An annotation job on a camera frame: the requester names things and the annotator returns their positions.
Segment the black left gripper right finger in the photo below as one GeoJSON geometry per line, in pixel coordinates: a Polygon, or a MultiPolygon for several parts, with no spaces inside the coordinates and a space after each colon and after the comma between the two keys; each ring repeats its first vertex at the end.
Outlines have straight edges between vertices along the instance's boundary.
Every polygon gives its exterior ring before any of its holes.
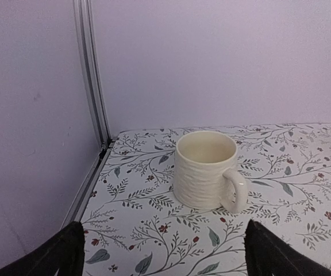
{"type": "Polygon", "coordinates": [[[248,275],[331,275],[331,270],[300,254],[253,220],[245,230],[245,262],[248,275]]]}

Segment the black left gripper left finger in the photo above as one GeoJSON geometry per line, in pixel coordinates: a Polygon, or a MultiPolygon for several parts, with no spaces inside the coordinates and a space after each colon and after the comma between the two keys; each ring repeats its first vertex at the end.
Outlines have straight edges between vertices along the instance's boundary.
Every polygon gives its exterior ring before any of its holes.
{"type": "Polygon", "coordinates": [[[82,275],[84,229],[73,221],[31,253],[0,269],[3,275],[82,275]]]}

